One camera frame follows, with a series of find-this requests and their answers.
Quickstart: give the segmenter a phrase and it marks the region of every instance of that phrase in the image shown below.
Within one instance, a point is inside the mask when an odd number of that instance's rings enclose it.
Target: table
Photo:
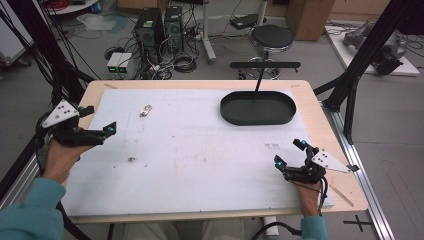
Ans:
[[[175,81],[95,81],[90,83],[81,101],[81,106],[93,105],[95,110],[100,103],[101,96],[106,89],[249,89],[253,90],[256,81],[252,80],[175,80]],[[309,139],[314,146],[325,147],[337,159],[348,164],[344,153],[328,123],[313,91],[306,81],[263,81],[261,90],[265,89],[290,89],[300,112]],[[93,115],[80,120],[80,126],[87,128]],[[333,192],[335,206],[323,209],[323,212],[340,211],[363,211],[366,210],[367,200],[359,187],[353,174],[344,174],[335,171],[327,171],[326,175],[330,191]],[[286,214],[298,214],[298,209],[262,209],[252,211],[220,211],[220,212],[196,212],[175,214],[147,214],[115,216],[90,216],[72,217],[76,223],[99,223],[99,222],[132,222],[132,221],[159,221],[159,220],[187,220],[187,219],[211,219],[250,216],[275,216]]]

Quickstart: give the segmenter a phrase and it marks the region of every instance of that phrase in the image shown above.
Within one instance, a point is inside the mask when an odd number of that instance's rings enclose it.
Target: desktop computer tower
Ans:
[[[165,12],[165,32],[169,38],[167,41],[168,53],[184,52],[183,35],[183,8],[168,6]]]
[[[159,8],[143,8],[134,32],[142,59],[146,57],[152,64],[162,62],[165,51],[165,31]]]

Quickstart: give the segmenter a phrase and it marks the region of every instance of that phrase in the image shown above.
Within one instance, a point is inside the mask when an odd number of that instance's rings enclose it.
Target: forearm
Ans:
[[[25,201],[0,211],[0,239],[63,239],[63,221],[56,205],[65,189],[39,178]]]

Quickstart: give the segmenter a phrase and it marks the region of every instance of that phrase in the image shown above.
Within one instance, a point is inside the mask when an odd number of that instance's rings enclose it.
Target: teal sleeve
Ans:
[[[23,203],[0,211],[0,239],[63,239],[62,214],[56,205],[64,195],[59,183],[36,179]]]
[[[309,216],[300,221],[302,229],[302,239],[307,240],[327,240],[327,229],[325,220],[321,216]]]

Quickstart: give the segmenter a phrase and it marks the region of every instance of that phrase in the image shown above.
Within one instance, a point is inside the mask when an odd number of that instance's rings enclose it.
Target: black tray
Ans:
[[[221,116],[239,126],[285,124],[295,113],[293,99],[281,92],[239,91],[221,100]]]

